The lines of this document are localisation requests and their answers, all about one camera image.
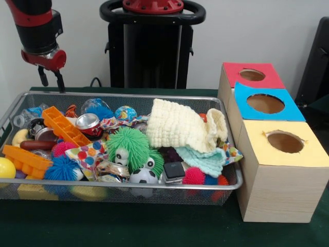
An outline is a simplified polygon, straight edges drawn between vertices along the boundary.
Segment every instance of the yellow ball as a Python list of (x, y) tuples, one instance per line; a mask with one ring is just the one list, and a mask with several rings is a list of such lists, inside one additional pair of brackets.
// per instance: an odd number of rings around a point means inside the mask
[(14, 179), (16, 176), (16, 168), (14, 163), (7, 158), (0, 157), (0, 178)]

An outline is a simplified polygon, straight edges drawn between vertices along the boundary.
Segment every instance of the blue paper square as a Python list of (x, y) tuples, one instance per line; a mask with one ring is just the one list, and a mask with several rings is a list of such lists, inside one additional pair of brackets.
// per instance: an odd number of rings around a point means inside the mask
[[(234, 95), (243, 119), (305, 121), (305, 118), (286, 89), (256, 89), (236, 82)], [(247, 103), (247, 99), (253, 95), (276, 97), (284, 103), (285, 107), (282, 111), (273, 114), (257, 111)]]

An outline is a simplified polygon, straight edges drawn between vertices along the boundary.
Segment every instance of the cream knitted cloth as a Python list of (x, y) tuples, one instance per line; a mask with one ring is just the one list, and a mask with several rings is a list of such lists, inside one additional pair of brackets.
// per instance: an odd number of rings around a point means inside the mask
[(207, 153), (215, 150), (219, 138), (226, 141), (227, 127), (217, 109), (208, 111), (205, 123), (190, 107), (154, 99), (146, 135), (155, 148), (189, 146)]

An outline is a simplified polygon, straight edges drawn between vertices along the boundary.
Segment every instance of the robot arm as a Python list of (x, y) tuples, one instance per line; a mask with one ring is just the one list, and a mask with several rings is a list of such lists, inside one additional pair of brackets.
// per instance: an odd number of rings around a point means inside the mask
[(13, 15), (21, 43), (24, 61), (38, 66), (43, 86), (48, 85), (44, 69), (57, 77), (60, 92), (65, 91), (60, 69), (66, 62), (66, 53), (56, 42), (63, 33), (61, 15), (52, 10), (51, 0), (6, 0)]

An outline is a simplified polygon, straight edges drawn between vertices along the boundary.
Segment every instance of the plastic bottle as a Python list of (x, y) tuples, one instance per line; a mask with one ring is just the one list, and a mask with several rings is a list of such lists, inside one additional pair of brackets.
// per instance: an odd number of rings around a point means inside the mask
[(42, 103), (39, 107), (24, 109), (20, 115), (14, 117), (13, 124), (21, 129), (26, 128), (29, 121), (42, 117), (43, 110), (47, 108), (49, 108), (49, 106)]

